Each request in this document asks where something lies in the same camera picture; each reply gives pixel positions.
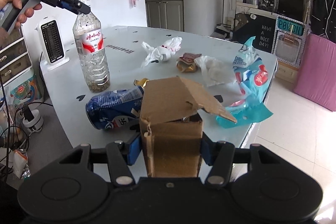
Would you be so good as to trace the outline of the person's left hand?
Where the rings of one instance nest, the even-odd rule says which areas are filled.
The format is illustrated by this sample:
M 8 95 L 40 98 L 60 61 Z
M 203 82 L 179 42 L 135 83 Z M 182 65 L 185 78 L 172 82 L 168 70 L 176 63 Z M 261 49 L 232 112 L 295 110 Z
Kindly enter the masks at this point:
M 1 0 L 1 37 L 19 28 L 41 8 L 40 0 Z

